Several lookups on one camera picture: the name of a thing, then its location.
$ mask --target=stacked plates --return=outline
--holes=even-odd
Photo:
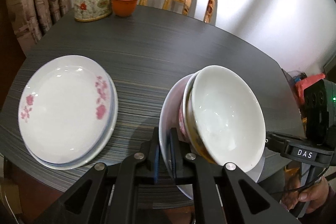
[[[63,56],[42,66],[23,90],[18,123],[29,153],[49,168],[88,163],[105,147],[116,124],[118,97],[95,61]]]

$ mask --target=plate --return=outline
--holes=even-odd
[[[88,162],[90,162],[91,160],[93,160],[105,147],[105,145],[108,143],[109,139],[111,138],[111,135],[113,133],[113,130],[115,128],[116,122],[117,122],[117,116],[118,116],[118,96],[117,96],[117,91],[116,91],[116,87],[112,81],[112,79],[109,77],[110,80],[110,84],[112,87],[112,98],[111,98],[111,107],[112,107],[112,111],[111,111],[111,116],[110,116],[110,122],[108,124],[108,126],[106,127],[105,132],[103,133],[102,137],[100,138],[100,140],[94,145],[94,147],[87,153],[85,154],[83,157],[72,161],[72,162],[68,162],[66,164],[52,164],[50,162],[46,162],[41,160],[40,158],[38,158],[36,155],[34,155],[28,147],[27,150],[28,152],[31,154],[31,156],[38,161],[39,163],[41,163],[42,165],[51,168],[51,169],[56,169],[56,170],[69,170],[69,169],[74,169],[77,167],[80,167],[82,165],[87,164]]]
[[[102,137],[111,112],[109,76],[76,55],[42,66],[23,90],[18,123],[25,145],[53,164],[81,158]]]
[[[169,148],[169,131],[172,127],[177,128],[177,134],[180,140],[182,139],[181,132],[179,129],[179,107],[183,98],[184,88],[192,76],[187,75],[180,79],[169,91],[166,99],[164,100],[160,120],[159,120],[159,141],[160,149],[163,161],[167,167],[169,175],[172,177],[171,171],[171,158],[170,158],[170,148]],[[262,155],[257,165],[247,172],[246,174],[255,182],[258,181],[261,172],[264,167],[265,156]],[[183,194],[188,198],[193,199],[193,186],[191,184],[178,185],[177,186]]]

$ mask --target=person's hand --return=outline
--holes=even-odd
[[[299,175],[296,174],[288,180],[285,190],[295,189],[300,187]],[[286,205],[287,209],[293,209],[295,205],[301,202],[310,201],[306,213],[312,213],[317,208],[321,207],[327,200],[329,193],[328,181],[325,177],[321,177],[319,183],[305,189],[300,194],[296,192],[285,193],[281,199],[282,203]]]

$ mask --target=metal screw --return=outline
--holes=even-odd
[[[94,168],[95,168],[95,170],[97,170],[97,171],[104,170],[104,169],[105,169],[105,164],[103,164],[102,162],[97,163],[97,164],[94,166]]]
[[[185,157],[188,160],[194,160],[194,159],[196,159],[196,155],[194,153],[188,153],[187,155],[185,155]]]
[[[134,158],[136,158],[137,160],[142,160],[144,157],[145,155],[140,152],[134,154]]]
[[[228,162],[226,165],[225,165],[225,168],[230,170],[230,171],[233,171],[234,169],[236,169],[236,165],[232,162]]]

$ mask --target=dark wooden table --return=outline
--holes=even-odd
[[[92,162],[77,169],[57,171],[45,168],[29,155],[20,136],[17,109],[23,88],[33,73],[50,60],[71,54],[97,61],[110,74],[117,88],[119,113],[109,143]],[[137,152],[158,125],[170,88],[180,78],[214,64],[231,69],[251,87],[261,105],[267,130],[303,136],[291,89],[273,59],[202,21],[138,6],[129,18],[111,15],[90,23],[75,21],[71,11],[47,32],[29,53],[6,98],[0,114],[0,152],[37,180],[65,191],[94,163],[114,164]],[[261,179],[287,162],[266,151]],[[139,207],[192,204],[172,185],[163,163],[160,170],[159,185],[139,188]]]

